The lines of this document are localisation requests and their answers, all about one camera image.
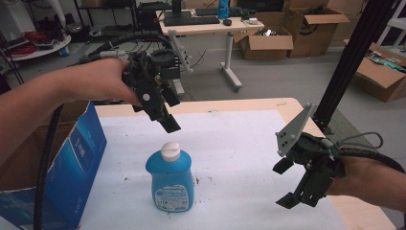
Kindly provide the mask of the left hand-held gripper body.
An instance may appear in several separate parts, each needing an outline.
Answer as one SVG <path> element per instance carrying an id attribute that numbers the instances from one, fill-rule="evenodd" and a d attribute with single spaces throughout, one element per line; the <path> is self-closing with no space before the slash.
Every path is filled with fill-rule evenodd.
<path id="1" fill-rule="evenodd" d="M 123 73 L 123 80 L 140 100 L 141 106 L 134 105 L 134 111 L 144 111 L 151 121 L 158 122 L 160 118 L 169 115 L 168 104 L 162 97 L 161 90 L 168 87 L 176 94 L 169 82 L 180 79 L 180 68 L 184 65 L 166 35 L 137 32 L 123 36 L 123 42 L 143 39 L 160 42 L 163 48 L 150 53 L 129 52 L 129 66 Z"/>

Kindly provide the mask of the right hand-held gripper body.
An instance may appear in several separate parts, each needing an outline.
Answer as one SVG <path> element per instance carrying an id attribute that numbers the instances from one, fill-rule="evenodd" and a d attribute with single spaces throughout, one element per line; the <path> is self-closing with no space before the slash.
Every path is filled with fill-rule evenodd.
<path id="1" fill-rule="evenodd" d="M 304 176 L 293 192 L 300 203 L 315 207 L 335 176 L 346 175 L 344 164 L 338 159 L 337 149 L 327 139 L 304 132 L 304 127 L 314 111 L 307 103 L 304 109 L 283 129 L 276 133 L 281 158 L 303 165 Z"/>

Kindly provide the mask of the blue bottle with white cap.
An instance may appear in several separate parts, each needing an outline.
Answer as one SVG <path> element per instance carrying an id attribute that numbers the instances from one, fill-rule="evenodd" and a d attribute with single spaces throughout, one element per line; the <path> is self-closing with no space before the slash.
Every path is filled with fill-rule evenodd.
<path id="1" fill-rule="evenodd" d="M 146 170 L 151 175 L 151 194 L 155 206 L 165 212 L 181 213 L 194 201 L 192 159 L 178 143 L 165 143 L 151 154 Z"/>

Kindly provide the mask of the person's right hand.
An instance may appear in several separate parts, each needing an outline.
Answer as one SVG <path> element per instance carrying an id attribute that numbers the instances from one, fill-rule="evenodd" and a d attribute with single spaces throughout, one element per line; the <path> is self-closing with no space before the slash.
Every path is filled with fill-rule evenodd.
<path id="1" fill-rule="evenodd" d="M 326 191 L 327 196 L 354 196 L 353 187 L 359 180 L 358 158 L 345 156 L 341 160 L 344 163 L 346 175 L 333 178 Z"/>

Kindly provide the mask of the person's left hand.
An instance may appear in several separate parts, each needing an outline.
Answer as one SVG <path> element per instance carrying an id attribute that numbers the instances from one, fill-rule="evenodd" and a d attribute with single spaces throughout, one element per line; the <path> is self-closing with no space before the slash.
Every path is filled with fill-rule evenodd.
<path id="1" fill-rule="evenodd" d="M 123 100 L 140 105 L 135 92 L 122 80 L 128 62 L 105 58 L 62 71 L 63 91 L 69 100 Z"/>

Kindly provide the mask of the white table mat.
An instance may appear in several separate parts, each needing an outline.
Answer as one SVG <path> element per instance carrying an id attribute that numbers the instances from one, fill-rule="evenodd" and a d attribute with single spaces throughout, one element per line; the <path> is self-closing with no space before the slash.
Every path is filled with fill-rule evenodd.
<path id="1" fill-rule="evenodd" d="M 80 230 L 346 230 L 328 198 L 316 207 L 285 209 L 277 201 L 296 189 L 305 170 L 284 174 L 275 134 L 284 122 L 275 110 L 179 114 L 168 134 L 145 116 L 104 117 L 107 139 Z M 192 158 L 194 203 L 184 213 L 156 208 L 147 159 L 166 142 Z"/>

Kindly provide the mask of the light wooden desk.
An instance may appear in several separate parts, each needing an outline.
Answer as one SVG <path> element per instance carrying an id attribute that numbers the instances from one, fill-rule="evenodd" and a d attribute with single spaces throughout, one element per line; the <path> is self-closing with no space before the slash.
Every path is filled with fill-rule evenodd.
<path id="1" fill-rule="evenodd" d="M 189 25 L 189 26 L 172 26 L 167 27 L 164 24 L 164 19 L 170 12 L 164 12 L 162 15 L 156 13 L 158 23 L 160 24 L 163 35 L 169 37 L 170 44 L 173 46 L 177 55 L 181 58 L 182 64 L 186 67 L 187 73 L 191 74 L 193 69 L 190 65 L 190 56 L 187 54 L 184 46 L 181 45 L 178 36 L 182 35 L 208 35 L 208 34 L 226 34 L 226 55 L 225 61 L 220 63 L 221 70 L 225 76 L 231 81 L 234 90 L 237 92 L 243 87 L 240 80 L 237 78 L 231 69 L 231 55 L 233 48 L 233 37 L 236 32 L 257 31 L 263 29 L 264 25 L 258 20 L 254 24 L 250 24 L 248 20 L 242 20 L 237 17 L 231 17 L 231 26 L 225 26 L 220 21 L 219 24 L 206 24 L 206 25 Z M 196 17 L 193 16 L 190 10 L 182 10 L 180 17 Z"/>

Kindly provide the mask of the black keyboard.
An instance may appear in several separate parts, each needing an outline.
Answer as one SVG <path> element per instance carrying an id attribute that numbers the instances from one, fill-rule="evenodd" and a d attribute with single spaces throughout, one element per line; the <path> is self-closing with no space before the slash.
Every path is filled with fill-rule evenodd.
<path id="1" fill-rule="evenodd" d="M 189 26 L 189 25 L 206 25 L 219 24 L 220 20 L 216 16 L 197 16 L 197 17 L 179 17 L 165 18 L 164 24 L 167 27 L 172 26 Z"/>

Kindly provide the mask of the black monitor stand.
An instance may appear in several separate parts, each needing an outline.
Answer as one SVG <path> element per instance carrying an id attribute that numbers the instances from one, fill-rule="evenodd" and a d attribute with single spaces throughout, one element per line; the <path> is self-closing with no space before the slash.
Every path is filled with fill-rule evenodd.
<path id="1" fill-rule="evenodd" d="M 171 0 L 171 12 L 174 17 L 178 17 L 182 12 L 182 0 Z"/>

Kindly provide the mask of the blue cardboard box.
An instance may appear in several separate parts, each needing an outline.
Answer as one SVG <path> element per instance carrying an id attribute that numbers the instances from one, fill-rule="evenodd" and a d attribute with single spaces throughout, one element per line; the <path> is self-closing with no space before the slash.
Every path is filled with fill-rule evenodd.
<path id="1" fill-rule="evenodd" d="M 88 102 L 46 173 L 43 230 L 79 227 L 105 147 L 99 116 L 94 104 Z M 35 186 L 0 191 L 0 219 L 4 221 L 0 230 L 33 228 Z"/>

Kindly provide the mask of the open brown cardboard box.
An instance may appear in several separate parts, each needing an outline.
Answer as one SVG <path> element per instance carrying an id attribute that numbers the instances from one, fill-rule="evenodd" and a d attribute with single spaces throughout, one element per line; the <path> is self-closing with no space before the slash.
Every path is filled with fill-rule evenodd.
<path id="1" fill-rule="evenodd" d="M 234 34 L 234 42 L 248 60 L 283 59 L 293 49 L 292 35 L 283 26 Z"/>

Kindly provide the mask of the black metal stand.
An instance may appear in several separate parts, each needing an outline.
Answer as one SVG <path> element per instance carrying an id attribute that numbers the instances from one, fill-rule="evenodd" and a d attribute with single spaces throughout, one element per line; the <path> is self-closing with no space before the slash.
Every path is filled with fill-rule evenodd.
<path id="1" fill-rule="evenodd" d="M 386 23 L 390 12 L 400 0 L 369 0 L 350 36 L 327 85 L 326 92 L 312 116 L 316 126 L 325 133 L 332 115 L 342 100 L 351 78 L 369 50 L 378 29 Z"/>

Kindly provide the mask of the flat brown cardboard box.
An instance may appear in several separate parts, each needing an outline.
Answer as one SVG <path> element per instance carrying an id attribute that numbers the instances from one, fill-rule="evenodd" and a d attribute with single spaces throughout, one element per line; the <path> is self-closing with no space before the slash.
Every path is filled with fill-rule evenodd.
<path id="1" fill-rule="evenodd" d="M 373 43 L 351 83 L 383 102 L 406 98 L 406 52 Z"/>

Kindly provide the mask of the tall brown cardboard box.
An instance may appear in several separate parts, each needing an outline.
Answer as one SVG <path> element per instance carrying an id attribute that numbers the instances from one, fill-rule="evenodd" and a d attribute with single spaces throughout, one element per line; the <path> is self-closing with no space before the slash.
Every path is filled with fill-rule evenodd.
<path id="1" fill-rule="evenodd" d="M 290 8 L 284 27 L 291 33 L 293 49 L 289 58 L 322 56 L 330 45 L 339 24 L 347 24 L 348 18 L 338 11 L 326 8 L 320 14 L 305 14 L 306 8 Z"/>

